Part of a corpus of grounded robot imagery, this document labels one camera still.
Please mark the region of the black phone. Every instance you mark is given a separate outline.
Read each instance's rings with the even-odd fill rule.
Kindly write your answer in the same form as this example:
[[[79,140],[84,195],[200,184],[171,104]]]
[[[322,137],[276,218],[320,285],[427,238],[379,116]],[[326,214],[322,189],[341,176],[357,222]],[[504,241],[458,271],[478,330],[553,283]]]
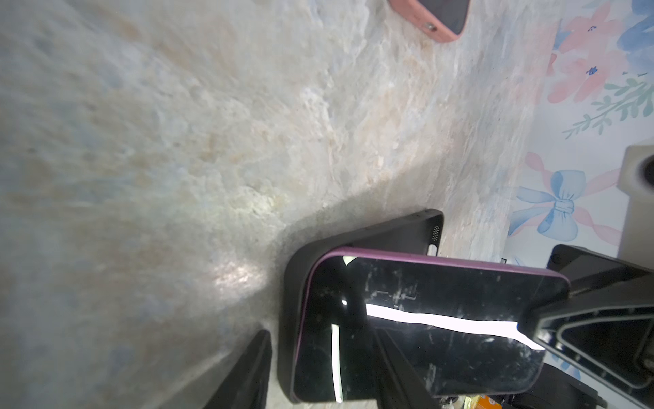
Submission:
[[[373,328],[390,335],[434,397],[523,392],[536,382],[545,349],[518,325],[569,291],[569,281],[547,269],[333,250],[308,275],[290,396],[372,399]]]
[[[462,32],[468,17],[469,0],[419,0],[419,3],[454,34]]]

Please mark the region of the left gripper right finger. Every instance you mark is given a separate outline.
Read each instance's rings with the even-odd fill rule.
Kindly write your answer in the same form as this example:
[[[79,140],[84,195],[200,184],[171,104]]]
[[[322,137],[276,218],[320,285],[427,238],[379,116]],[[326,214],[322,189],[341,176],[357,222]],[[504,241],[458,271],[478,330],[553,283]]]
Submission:
[[[381,328],[373,328],[372,339],[377,407],[440,408],[390,335]]]

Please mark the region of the pink phone case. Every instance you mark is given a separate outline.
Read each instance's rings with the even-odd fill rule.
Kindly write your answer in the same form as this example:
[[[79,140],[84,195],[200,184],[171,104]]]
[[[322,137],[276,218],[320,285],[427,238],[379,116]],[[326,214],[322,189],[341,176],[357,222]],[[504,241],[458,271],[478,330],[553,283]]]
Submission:
[[[454,42],[461,37],[454,34],[423,7],[419,0],[389,0],[391,9],[438,43]]]

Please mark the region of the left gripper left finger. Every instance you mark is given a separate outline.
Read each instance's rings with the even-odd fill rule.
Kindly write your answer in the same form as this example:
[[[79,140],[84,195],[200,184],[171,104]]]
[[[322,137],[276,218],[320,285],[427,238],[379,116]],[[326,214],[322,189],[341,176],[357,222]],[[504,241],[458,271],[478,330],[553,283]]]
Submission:
[[[272,347],[271,333],[266,329],[257,332],[204,409],[264,409]]]

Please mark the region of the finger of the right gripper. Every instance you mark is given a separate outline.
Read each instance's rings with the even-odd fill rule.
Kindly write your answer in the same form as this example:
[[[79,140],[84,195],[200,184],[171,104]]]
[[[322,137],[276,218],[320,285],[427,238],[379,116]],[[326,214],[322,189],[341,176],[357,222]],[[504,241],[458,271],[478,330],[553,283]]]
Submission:
[[[653,275],[652,269],[570,245],[553,248],[547,269],[568,279],[572,296]]]
[[[653,279],[621,281],[531,310],[521,333],[640,408],[653,407]]]

